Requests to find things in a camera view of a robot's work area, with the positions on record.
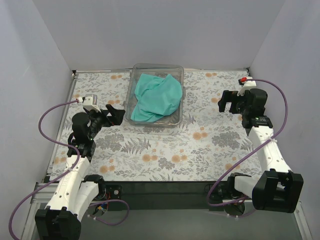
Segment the teal t shirt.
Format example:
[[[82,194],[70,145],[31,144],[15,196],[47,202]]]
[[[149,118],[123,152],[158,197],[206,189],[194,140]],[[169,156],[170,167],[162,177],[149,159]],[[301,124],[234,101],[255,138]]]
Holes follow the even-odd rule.
[[[171,74],[165,78],[141,74],[134,90],[137,104],[130,119],[153,123],[174,113],[183,97],[181,83]]]

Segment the clear plastic bin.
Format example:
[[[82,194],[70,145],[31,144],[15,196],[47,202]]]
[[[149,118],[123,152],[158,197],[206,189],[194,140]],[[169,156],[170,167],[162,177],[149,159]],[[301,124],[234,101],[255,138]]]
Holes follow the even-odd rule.
[[[165,78],[167,75],[172,75],[178,82],[180,82],[182,87],[182,98],[180,100],[179,107],[177,110],[155,122],[139,122],[132,121],[131,114],[137,104],[137,99],[135,97],[135,88],[141,74],[147,74],[152,76],[157,76],[160,78]],[[131,125],[142,125],[148,127],[168,127],[174,128],[179,125],[183,118],[183,98],[184,98],[184,69],[179,65],[168,65],[168,64],[151,64],[151,63],[138,63],[134,65],[132,73],[130,75],[129,87],[126,95],[126,100],[124,104],[125,109],[125,121]]]

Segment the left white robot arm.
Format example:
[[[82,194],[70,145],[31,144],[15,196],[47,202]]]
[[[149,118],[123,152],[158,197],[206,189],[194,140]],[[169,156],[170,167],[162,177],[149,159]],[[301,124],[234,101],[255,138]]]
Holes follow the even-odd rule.
[[[110,202],[121,202],[121,187],[108,186],[103,176],[87,175],[96,143],[94,138],[102,128],[119,126],[125,110],[110,104],[105,109],[84,106],[72,121],[67,141],[67,159],[62,178],[44,209],[35,214],[41,240],[77,240],[81,234],[81,220],[90,206],[106,212]]]

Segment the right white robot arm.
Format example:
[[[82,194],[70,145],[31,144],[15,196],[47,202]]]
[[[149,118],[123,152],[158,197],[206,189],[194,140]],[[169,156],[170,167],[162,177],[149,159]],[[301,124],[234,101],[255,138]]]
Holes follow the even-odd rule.
[[[248,196],[257,210],[293,213],[304,180],[301,174],[292,172],[272,139],[273,124],[265,115],[267,98],[268,94],[258,88],[242,93],[225,90],[218,102],[220,112],[230,103],[229,112],[242,116],[242,126],[257,151],[262,171],[258,180],[243,173],[232,173],[227,179],[226,192],[232,199],[243,194]]]

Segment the floral patterned table mat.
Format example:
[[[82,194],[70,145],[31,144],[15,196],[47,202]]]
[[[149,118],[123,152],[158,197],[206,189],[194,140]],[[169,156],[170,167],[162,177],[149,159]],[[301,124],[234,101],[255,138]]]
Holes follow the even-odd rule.
[[[224,90],[239,89],[246,71],[187,71],[182,120],[173,127],[102,128],[87,174],[106,181],[215,181],[227,170],[261,174],[240,115],[218,111]]]

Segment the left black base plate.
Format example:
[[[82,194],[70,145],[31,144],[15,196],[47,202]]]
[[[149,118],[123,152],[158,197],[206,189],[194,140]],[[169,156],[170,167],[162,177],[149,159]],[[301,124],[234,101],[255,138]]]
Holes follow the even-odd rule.
[[[114,184],[98,184],[98,195],[96,201],[120,200],[122,198],[122,186]]]

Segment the aluminium frame rail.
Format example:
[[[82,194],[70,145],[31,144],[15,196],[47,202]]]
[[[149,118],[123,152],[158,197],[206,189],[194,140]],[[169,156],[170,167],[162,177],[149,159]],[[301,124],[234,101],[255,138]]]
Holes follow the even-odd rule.
[[[39,234],[36,226],[35,216],[39,209],[44,209],[50,201],[58,186],[54,182],[44,189],[35,193],[30,199],[30,208],[22,231],[21,240],[39,240]]]

